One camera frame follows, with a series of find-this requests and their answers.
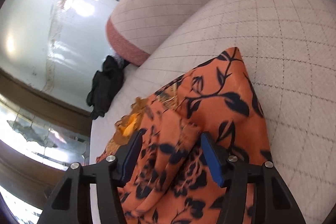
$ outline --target glass pane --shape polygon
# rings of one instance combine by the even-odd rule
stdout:
[[[7,99],[2,102],[0,139],[7,145],[33,160],[60,170],[67,170],[75,161],[88,164],[90,138],[50,124],[26,110],[20,109],[18,114],[10,109]]]

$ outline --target black leaf pattern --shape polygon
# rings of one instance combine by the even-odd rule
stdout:
[[[157,148],[157,144],[156,143],[152,143],[148,148],[150,151],[154,151]]]
[[[198,171],[200,170],[200,165],[199,165],[199,163],[197,163],[197,169],[196,169],[196,173],[198,173]]]
[[[217,138],[217,142],[219,142],[220,140],[222,140],[221,136],[224,132],[224,129],[226,128],[228,124],[228,121],[224,121],[220,124],[219,128],[218,128],[218,138]]]
[[[159,148],[164,154],[172,154],[175,151],[174,146],[170,145],[169,143],[162,143],[160,144]]]
[[[187,176],[191,176],[194,172],[194,169],[196,168],[196,162],[192,163],[190,166],[189,166],[189,171],[187,173]]]
[[[250,206],[249,208],[247,208],[246,213],[249,217],[252,217],[253,215],[253,206]]]
[[[182,84],[182,80],[181,81],[177,81],[176,82],[176,88],[178,89],[181,84]]]
[[[250,81],[250,79],[244,74],[245,78],[247,79],[247,81],[249,82],[249,85],[250,85],[250,89],[251,89],[251,92],[252,92],[252,107],[253,107],[253,110],[261,117],[263,118],[264,117],[264,113],[263,113],[263,109],[261,108],[261,105],[258,101],[258,98],[257,98],[257,95],[254,91],[254,88],[253,88],[253,85]]]
[[[170,164],[177,164],[180,162],[182,158],[186,158],[188,156],[188,151],[184,149],[179,149],[176,152],[173,152],[169,158]]]
[[[193,202],[193,199],[191,197],[187,197],[184,201],[184,206],[185,207],[191,206],[192,202]]]
[[[160,191],[162,191],[163,189],[163,184],[166,181],[166,178],[167,178],[167,172],[166,170],[163,170],[159,179]]]
[[[177,174],[176,179],[179,181],[184,181],[185,180],[184,172],[180,172],[179,174]]]
[[[132,218],[134,218],[134,216],[132,215],[132,213],[131,213],[130,211],[126,211],[126,212],[124,213],[124,215],[125,215],[125,216],[128,216],[128,217],[132,217]]]
[[[158,214],[158,211],[155,208],[155,211],[154,211],[153,216],[152,216],[152,220],[153,220],[154,223],[157,223],[158,219],[159,219],[159,214]]]
[[[205,202],[194,199],[192,201],[190,214],[192,215],[192,217],[199,219],[203,216],[204,207],[205,207]]]
[[[179,219],[175,220],[172,224],[189,224],[191,220],[189,219]]]
[[[137,182],[137,180],[138,180],[138,175],[135,177],[135,180],[134,180],[134,183],[133,183],[133,185],[138,185],[139,183]]]
[[[221,61],[227,61],[226,57],[222,54],[218,55],[216,58]]]
[[[224,140],[226,137],[228,137],[229,135],[231,135],[231,141],[230,141],[230,146],[228,148],[228,151],[231,151],[231,148],[232,148],[232,145],[234,144],[235,142],[235,137],[236,137],[236,126],[235,126],[235,123],[234,121],[231,122],[229,128],[227,129],[227,131],[224,133],[224,134],[221,134],[221,136],[217,138],[217,143]]]
[[[164,195],[166,195],[168,193],[168,191],[169,191],[169,187],[167,187],[167,189],[165,190]]]
[[[273,162],[272,155],[271,155],[271,151],[261,149],[261,150],[260,150],[260,154],[262,154],[262,156],[263,156],[267,161],[271,161],[271,162]]]
[[[143,159],[143,157],[146,155],[146,149],[141,150],[140,156]]]
[[[149,106],[145,106],[144,111],[147,114],[147,116],[149,117],[149,119],[151,121],[154,121],[154,114],[153,114],[151,108]]]
[[[215,58],[212,58],[212,59],[210,59],[210,60],[208,60],[208,61],[206,61],[206,62],[204,62],[204,63],[198,65],[196,68],[200,68],[200,67],[204,67],[204,66],[206,66],[206,65],[209,65],[209,64],[212,62],[212,60],[214,60],[214,59],[215,59]]]
[[[155,166],[155,159],[148,159],[147,163],[153,169]]]
[[[151,136],[155,135],[155,133],[156,133],[155,125],[152,125],[152,127],[151,127]]]
[[[205,187],[207,184],[207,173],[202,170],[201,174],[196,178],[195,183],[189,185],[189,189],[196,190],[199,187]]]
[[[249,106],[243,100],[240,95],[235,92],[227,92],[223,94],[226,105],[233,111],[243,114],[248,117],[250,114]]]
[[[126,193],[124,194],[123,198],[120,200],[120,202],[121,202],[121,203],[124,203],[125,200],[128,198],[129,194],[130,194],[129,192],[126,192]]]
[[[159,120],[161,121],[162,120],[162,112],[158,110],[158,111],[156,111],[156,114],[158,115]]]
[[[155,169],[153,169],[152,177],[151,177],[151,183],[154,183],[158,177],[159,177],[159,174],[157,173],[157,171]]]
[[[203,86],[204,86],[203,76],[196,76],[193,78],[191,90],[193,90],[194,92],[198,94],[201,94],[203,90]]]
[[[232,150],[237,151],[241,155],[240,158],[243,158],[244,162],[250,163],[250,157],[249,157],[248,153],[243,148],[240,148],[238,146],[233,145]]]
[[[144,135],[147,131],[147,128],[140,128],[139,129],[139,134]]]
[[[224,200],[224,196],[220,196],[218,198],[216,198],[216,200],[212,203],[212,205],[210,206],[210,209],[221,209],[222,208],[222,203]]]
[[[227,59],[228,59],[229,61],[232,61],[232,58],[234,58],[235,55],[236,55],[236,48],[235,48],[235,51],[234,51],[234,54],[233,54],[232,58],[231,58],[231,56],[227,53],[227,51],[222,52],[221,55],[226,56]]]
[[[224,85],[225,75],[221,73],[218,67],[217,67],[217,80],[220,86]]]
[[[178,198],[179,196],[186,196],[187,195],[187,189],[185,187],[182,187],[180,190],[176,190],[173,188],[174,196]]]
[[[193,100],[188,100],[187,102],[187,119],[190,119],[191,115],[194,111],[198,110],[198,107],[200,106],[201,100],[196,101],[193,106],[191,106]]]
[[[204,156],[203,153],[202,153],[202,155],[200,155],[199,160],[203,164],[203,166],[208,166],[207,161],[205,160],[205,156]]]
[[[143,199],[148,197],[151,191],[152,189],[149,186],[145,186],[144,188],[142,188],[140,185],[138,185],[138,187],[136,188],[135,196],[137,199]]]

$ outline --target pink trim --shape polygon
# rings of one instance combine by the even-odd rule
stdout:
[[[150,54],[139,49],[137,46],[129,42],[123,37],[114,27],[113,23],[109,19],[106,24],[106,35],[112,46],[118,55],[128,62],[141,66]]]

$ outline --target pink upholstery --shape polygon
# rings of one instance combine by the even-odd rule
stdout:
[[[115,32],[108,32],[108,39],[116,52],[136,64],[134,58],[154,50],[209,0],[120,0],[113,11],[108,28],[118,31],[135,45],[123,51],[122,39],[114,39]]]

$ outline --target blue gripper pad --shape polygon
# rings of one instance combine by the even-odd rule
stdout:
[[[120,182],[123,184],[131,180],[142,147],[142,131],[140,129],[134,132],[128,144],[119,147],[115,154],[118,159],[118,173],[121,175]]]
[[[205,133],[202,133],[201,135],[201,148],[213,181],[216,182],[219,187],[223,187],[224,180],[222,177],[221,164],[219,163],[219,159],[212,149],[209,143],[209,138]]]

